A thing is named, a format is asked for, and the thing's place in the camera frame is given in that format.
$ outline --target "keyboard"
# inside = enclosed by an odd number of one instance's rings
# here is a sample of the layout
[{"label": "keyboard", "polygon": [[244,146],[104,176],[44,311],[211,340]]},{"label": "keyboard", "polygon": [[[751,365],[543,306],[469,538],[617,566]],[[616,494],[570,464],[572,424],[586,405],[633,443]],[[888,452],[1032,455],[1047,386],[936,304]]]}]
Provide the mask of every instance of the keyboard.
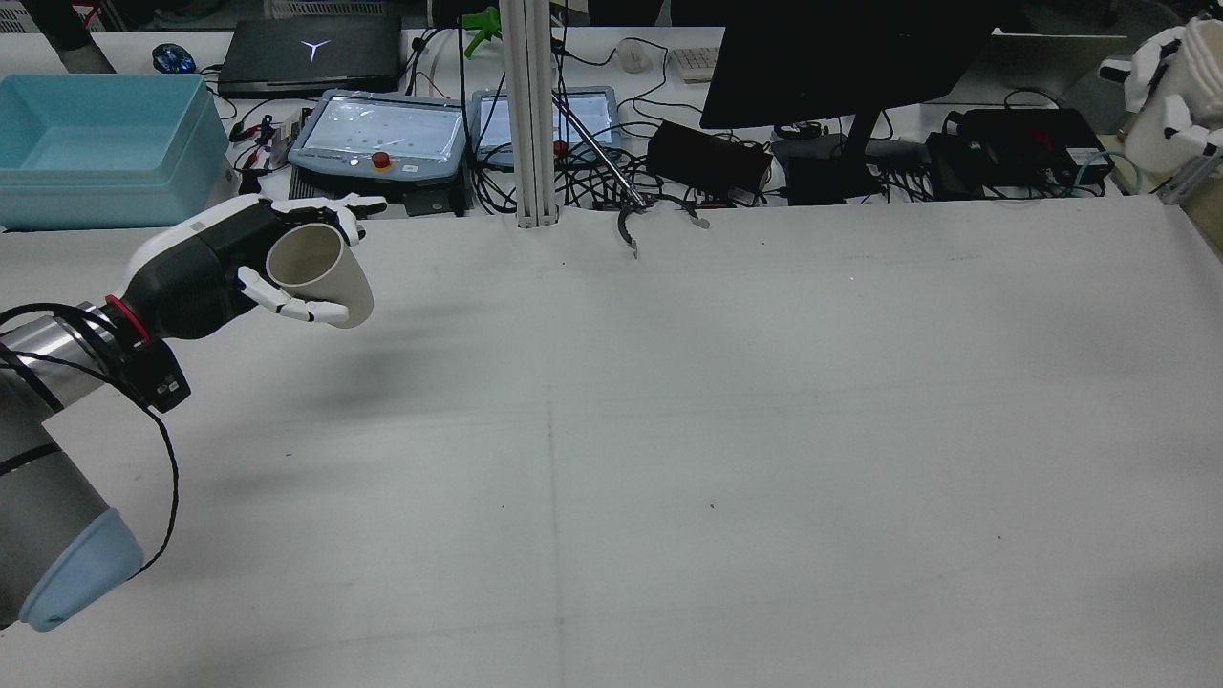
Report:
[{"label": "keyboard", "polygon": [[700,83],[713,78],[713,65],[718,61],[718,46],[675,48],[671,62],[686,83]]}]

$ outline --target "black laptop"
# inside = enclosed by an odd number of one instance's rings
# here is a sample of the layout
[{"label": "black laptop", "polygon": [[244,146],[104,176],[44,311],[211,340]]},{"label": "black laptop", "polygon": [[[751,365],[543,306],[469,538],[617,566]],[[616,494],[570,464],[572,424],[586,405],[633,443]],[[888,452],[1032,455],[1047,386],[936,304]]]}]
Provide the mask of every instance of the black laptop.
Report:
[{"label": "black laptop", "polygon": [[397,90],[400,20],[292,17],[243,20],[221,65],[226,98],[307,98],[328,88]]}]

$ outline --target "monitor stand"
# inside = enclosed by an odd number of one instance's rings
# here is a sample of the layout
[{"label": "monitor stand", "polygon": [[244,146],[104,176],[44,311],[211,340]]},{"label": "monitor stand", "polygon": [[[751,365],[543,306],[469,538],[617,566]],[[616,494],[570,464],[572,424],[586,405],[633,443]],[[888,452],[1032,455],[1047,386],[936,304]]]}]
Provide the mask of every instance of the monitor stand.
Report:
[{"label": "monitor stand", "polygon": [[883,191],[866,167],[866,144],[881,114],[882,110],[874,109],[854,115],[854,125],[839,153],[827,159],[793,158],[789,161],[785,185],[791,205],[832,205]]}]

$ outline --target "laptop logo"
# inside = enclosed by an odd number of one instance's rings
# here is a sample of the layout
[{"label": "laptop logo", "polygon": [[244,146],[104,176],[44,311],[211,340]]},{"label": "laptop logo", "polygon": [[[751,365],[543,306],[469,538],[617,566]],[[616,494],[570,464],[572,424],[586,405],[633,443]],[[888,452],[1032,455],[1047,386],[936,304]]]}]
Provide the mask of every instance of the laptop logo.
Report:
[{"label": "laptop logo", "polygon": [[298,40],[298,43],[301,43],[302,45],[309,48],[309,61],[311,62],[314,61],[314,53],[317,53],[319,48],[327,45],[330,42],[331,42],[330,39],[327,39],[323,43],[307,43],[305,40]]}]

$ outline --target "computer mouse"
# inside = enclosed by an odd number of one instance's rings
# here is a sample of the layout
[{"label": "computer mouse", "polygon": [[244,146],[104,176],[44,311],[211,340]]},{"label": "computer mouse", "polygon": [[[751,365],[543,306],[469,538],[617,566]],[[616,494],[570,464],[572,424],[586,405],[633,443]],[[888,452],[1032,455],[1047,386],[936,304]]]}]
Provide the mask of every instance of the computer mouse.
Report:
[{"label": "computer mouse", "polygon": [[153,49],[153,66],[161,73],[196,73],[196,59],[182,45],[163,43]]},{"label": "computer mouse", "polygon": [[625,38],[616,44],[615,54],[620,56],[620,66],[629,73],[641,73],[653,66],[640,40]]}]

